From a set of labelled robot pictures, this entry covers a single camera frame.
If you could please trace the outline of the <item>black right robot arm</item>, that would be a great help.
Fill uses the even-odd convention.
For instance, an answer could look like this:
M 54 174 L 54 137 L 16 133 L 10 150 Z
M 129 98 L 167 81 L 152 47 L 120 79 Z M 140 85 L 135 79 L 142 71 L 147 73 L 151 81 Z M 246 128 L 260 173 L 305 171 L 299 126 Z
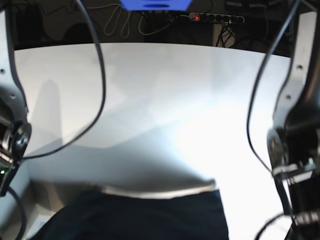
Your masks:
M 24 154 L 32 126 L 27 120 L 27 98 L 16 70 L 10 7 L 9 0 L 0 2 L 0 195 L 10 194 L 16 202 L 21 222 L 16 239 L 21 240 L 27 228 L 27 215 L 10 184 L 22 163 L 30 160 Z

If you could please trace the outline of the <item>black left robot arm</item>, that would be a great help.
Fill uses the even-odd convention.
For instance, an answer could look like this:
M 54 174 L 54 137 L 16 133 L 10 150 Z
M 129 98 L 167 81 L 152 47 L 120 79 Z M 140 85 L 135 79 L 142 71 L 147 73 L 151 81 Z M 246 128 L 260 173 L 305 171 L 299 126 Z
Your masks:
M 297 19 L 287 77 L 278 93 L 267 133 L 270 172 L 291 219 L 288 240 L 320 237 L 320 3 L 295 0 L 259 67 L 250 100 L 291 20 Z

